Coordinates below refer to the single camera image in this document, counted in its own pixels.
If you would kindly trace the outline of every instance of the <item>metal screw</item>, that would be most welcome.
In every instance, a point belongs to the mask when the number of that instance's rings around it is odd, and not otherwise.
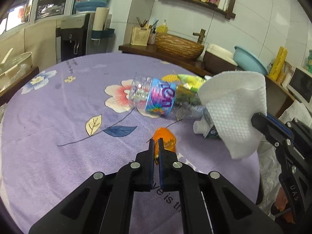
[[[182,167],[182,163],[181,163],[181,162],[174,162],[174,163],[172,164],[172,166],[173,166],[174,168],[181,168],[181,167]]]
[[[101,178],[103,178],[103,173],[101,173],[101,172],[94,173],[93,178],[94,179],[101,179]]]
[[[140,163],[138,163],[138,162],[133,162],[133,163],[131,163],[131,168],[132,169],[137,169],[137,168],[139,168],[141,165],[140,165]]]
[[[220,178],[220,173],[218,173],[218,172],[211,172],[210,173],[210,177],[212,177],[214,179],[218,179],[218,178]]]

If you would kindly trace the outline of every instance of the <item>faucet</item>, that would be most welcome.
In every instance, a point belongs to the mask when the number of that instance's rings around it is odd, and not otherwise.
[[[194,36],[199,36],[199,37],[198,37],[198,40],[197,40],[197,43],[199,43],[199,44],[202,43],[202,41],[204,40],[204,37],[205,37],[205,32],[206,32],[206,30],[204,30],[204,29],[201,29],[201,30],[200,30],[200,33],[198,33],[198,32],[193,32],[193,35],[194,35]]]

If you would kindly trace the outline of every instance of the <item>yellow cylinder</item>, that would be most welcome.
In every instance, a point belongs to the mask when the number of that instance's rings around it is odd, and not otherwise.
[[[278,75],[280,74],[280,70],[282,69],[286,56],[287,56],[287,52],[288,52],[287,49],[283,48],[282,46],[280,47],[280,50],[278,51],[275,62],[269,73],[269,77],[274,81],[276,81]]]

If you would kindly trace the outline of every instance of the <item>tissue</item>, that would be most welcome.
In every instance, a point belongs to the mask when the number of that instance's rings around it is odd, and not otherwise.
[[[252,155],[262,134],[250,119],[254,113],[267,114],[265,77],[250,71],[222,72],[205,82],[198,96],[232,159]]]

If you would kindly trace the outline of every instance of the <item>round table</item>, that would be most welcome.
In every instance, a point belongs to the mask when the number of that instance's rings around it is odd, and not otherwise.
[[[96,171],[117,172],[148,149],[159,127],[170,124],[179,161],[196,171],[220,172],[250,200],[259,187],[257,152],[233,160],[224,143],[194,134],[193,120],[130,111],[132,78],[191,74],[176,65],[132,54],[96,54],[41,72],[10,100],[2,125],[1,198],[24,233]],[[183,233],[178,192],[135,193],[130,233]]]

